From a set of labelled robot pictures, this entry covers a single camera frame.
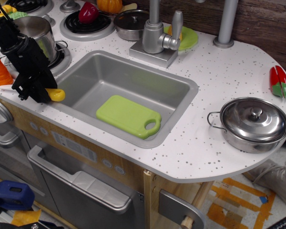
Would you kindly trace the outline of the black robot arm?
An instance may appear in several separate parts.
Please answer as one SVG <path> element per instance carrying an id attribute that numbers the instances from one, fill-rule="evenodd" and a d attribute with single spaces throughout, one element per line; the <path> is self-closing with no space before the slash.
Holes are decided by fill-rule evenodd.
<path id="1" fill-rule="evenodd" d="M 31 97 L 38 103 L 51 101 L 47 89 L 57 89 L 57 83 L 48 67 L 49 59 L 33 38 L 20 32 L 1 4 L 0 52 L 19 73 L 11 88 L 21 100 Z"/>

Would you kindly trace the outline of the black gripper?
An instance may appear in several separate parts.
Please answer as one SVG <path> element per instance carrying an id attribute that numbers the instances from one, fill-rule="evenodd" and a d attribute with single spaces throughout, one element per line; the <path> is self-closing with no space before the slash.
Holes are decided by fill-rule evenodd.
<path id="1" fill-rule="evenodd" d="M 46 103 L 50 97 L 45 88 L 56 89 L 57 83 L 48 68 L 49 59 L 37 42 L 26 35 L 16 40 L 5 39 L 0 46 L 2 54 L 19 73 L 12 89 L 18 92 L 21 100 L 31 97 L 37 103 Z"/>

